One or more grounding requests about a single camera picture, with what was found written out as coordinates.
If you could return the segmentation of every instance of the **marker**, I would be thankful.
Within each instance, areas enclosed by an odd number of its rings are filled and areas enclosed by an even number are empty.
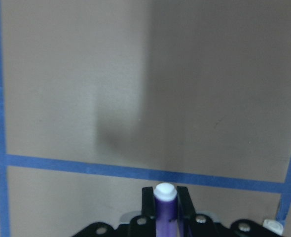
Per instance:
[[[174,185],[161,183],[154,189],[156,237],[177,236],[177,191]]]

